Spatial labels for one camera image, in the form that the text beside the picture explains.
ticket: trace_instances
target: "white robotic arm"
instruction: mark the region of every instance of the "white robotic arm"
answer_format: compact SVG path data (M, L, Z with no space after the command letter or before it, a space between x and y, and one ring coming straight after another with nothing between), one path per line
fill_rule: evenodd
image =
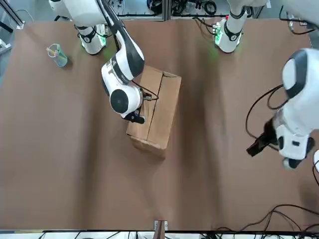
M295 52L283 68L282 79L288 100L247 152L255 156L268 144L276 144L284 166L294 169L315 145L310 133L319 129L319 51Z
M144 56L106 0L50 0L50 4L55 11L60 9L74 21L81 38L87 43L86 49L94 44L95 38L98 39L94 26L108 25L121 49L102 67L104 89L110 96L112 109L122 118L144 123L145 118L139 115L143 92L131 82L142 73Z
M230 13L227 19L222 19L214 27L217 36L215 44L226 53L231 53L239 44L243 26L247 19L247 7L264 6L267 0L227 0Z

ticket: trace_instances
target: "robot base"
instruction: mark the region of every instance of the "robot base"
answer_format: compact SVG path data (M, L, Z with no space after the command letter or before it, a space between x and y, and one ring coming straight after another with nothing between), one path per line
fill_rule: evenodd
M214 26L215 33L216 33L215 36L213 36L214 43L223 52L231 53L236 49L236 47L240 43L241 34L239 35L238 39L236 39L235 41L231 41L225 33L225 30L224 30L225 23L226 23L226 19L222 19L220 22L216 23L216 25Z
M105 35L105 30L103 30L103 25L97 25L96 30L100 35ZM87 43L82 37L80 37L82 46L85 48L86 52L90 55L98 54L103 47L106 46L107 39L95 34L90 43Z

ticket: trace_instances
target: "green indicator light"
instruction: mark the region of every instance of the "green indicator light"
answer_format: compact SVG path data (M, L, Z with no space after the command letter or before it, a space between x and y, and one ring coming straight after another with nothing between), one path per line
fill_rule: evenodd
M215 44L216 44L216 45L219 45L222 36L223 36L223 32L222 32L222 31L219 31L219 33L217 33L217 35L216 35L216 37L215 37Z

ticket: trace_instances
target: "box flap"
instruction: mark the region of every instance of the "box flap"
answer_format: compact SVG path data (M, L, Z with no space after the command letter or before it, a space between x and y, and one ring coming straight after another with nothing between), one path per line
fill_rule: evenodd
M177 105L181 77L163 76L159 99L153 114L148 141L167 147L173 116Z
M147 88L150 91L153 91L154 93L158 94L162 75L162 71L159 71L150 66L145 66L139 84L144 88ZM153 118L155 104L156 101L144 101L141 110L141 115L146 117L146 122L144 124L129 122L126 134L129 134L136 138L147 140L150 125Z

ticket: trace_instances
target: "metal frame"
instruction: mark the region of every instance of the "metal frame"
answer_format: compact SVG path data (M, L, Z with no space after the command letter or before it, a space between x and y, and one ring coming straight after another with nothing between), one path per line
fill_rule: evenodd
M7 51L11 50L11 44L6 44L4 41L0 39L0 55L6 53Z
M10 4L6 0L0 0L0 6L2 6L6 13L9 15L9 17L11 17L15 21L16 28L23 29L24 21L22 21L18 14L16 14L16 12L13 10Z

